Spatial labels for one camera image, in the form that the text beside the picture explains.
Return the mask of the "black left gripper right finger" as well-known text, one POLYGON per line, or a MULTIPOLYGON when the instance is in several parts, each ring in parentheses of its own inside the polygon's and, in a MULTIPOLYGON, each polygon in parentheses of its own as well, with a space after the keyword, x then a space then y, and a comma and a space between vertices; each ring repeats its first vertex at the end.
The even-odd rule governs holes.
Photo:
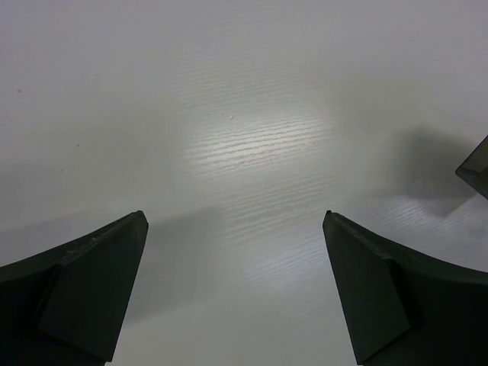
POLYGON ((326 248, 359 365, 485 365, 487 274, 417 252, 339 213, 326 248))

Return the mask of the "smoky transparent plastic box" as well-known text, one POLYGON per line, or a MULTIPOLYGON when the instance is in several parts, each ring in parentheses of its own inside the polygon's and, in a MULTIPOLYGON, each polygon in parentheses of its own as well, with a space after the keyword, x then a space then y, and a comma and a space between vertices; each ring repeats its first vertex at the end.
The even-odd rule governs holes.
POLYGON ((456 169, 455 174, 485 199, 488 198, 488 136, 456 169))

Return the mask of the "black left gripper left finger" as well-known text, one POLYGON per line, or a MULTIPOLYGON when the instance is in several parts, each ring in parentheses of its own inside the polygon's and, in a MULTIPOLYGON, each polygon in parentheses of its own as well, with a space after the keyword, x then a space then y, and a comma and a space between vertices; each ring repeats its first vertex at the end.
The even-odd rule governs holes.
POLYGON ((105 365, 124 323, 149 223, 141 210, 1 268, 3 365, 105 365))

